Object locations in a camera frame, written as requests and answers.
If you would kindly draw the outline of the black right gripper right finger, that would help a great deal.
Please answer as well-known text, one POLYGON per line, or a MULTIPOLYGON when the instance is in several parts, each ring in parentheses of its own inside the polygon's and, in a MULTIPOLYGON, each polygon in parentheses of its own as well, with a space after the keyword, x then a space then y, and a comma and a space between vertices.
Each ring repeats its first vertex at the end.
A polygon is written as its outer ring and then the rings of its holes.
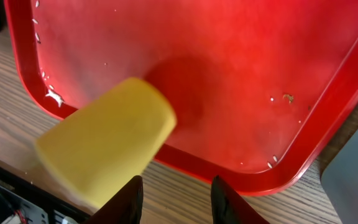
POLYGON ((211 184, 211 210, 214 224, 269 224, 218 175, 211 184))

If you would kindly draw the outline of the yellow cup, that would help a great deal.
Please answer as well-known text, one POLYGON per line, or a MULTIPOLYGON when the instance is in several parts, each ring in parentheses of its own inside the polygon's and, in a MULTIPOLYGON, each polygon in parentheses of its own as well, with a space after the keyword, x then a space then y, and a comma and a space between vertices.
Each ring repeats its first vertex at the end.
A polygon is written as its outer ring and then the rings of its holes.
POLYGON ((128 78, 44 133, 35 150, 71 194, 101 208, 143 172, 176 124, 161 92, 128 78))

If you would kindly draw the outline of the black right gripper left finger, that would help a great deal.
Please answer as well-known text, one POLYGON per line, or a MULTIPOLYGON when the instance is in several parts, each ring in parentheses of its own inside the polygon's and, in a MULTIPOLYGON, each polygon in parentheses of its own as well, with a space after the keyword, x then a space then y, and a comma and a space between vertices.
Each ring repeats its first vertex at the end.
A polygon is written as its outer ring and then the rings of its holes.
POLYGON ((84 224, 139 224, 143 201, 142 177, 136 175, 84 224))

